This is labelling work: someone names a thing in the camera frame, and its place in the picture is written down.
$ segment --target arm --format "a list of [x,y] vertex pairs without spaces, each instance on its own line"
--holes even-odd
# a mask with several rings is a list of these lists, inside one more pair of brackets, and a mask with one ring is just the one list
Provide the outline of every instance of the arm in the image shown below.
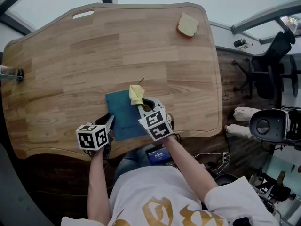
[[189,187],[204,202],[206,194],[211,189],[218,187],[215,180],[173,136],[164,138],[163,144],[177,164]]
[[89,190],[87,201],[88,219],[108,225],[111,209],[103,169],[103,149],[93,157],[90,166]]

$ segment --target jeans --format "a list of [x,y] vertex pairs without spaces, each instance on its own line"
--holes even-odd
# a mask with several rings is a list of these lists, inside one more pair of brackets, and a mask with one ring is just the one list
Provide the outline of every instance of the jeans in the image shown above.
[[137,148],[127,152],[126,156],[122,159],[115,171],[114,184],[122,174],[128,171],[132,171],[141,167],[151,166],[150,160],[148,159],[145,151],[153,147],[155,146],[153,144],[150,144],[142,148]]

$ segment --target white t-shirt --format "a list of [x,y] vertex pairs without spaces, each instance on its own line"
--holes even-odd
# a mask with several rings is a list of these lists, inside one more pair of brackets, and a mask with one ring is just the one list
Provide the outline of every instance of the white t-shirt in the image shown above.
[[[121,175],[111,193],[109,226],[227,226],[248,217],[252,226],[278,226],[260,198],[242,177],[212,189],[205,197],[208,211],[171,166],[150,166]],[[61,226],[103,226],[87,220],[64,217]]]

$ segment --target phone screen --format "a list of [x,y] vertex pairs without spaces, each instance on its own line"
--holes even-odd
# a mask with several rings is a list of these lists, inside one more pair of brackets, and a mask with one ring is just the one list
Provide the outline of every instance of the phone screen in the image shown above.
[[163,147],[156,151],[147,152],[151,164],[166,163],[172,160],[168,150]]

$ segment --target yellow cloth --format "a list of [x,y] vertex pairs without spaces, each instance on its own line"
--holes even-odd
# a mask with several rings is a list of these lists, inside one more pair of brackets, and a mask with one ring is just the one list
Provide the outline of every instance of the yellow cloth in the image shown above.
[[129,95],[131,105],[143,105],[142,97],[145,90],[140,85],[130,85]]

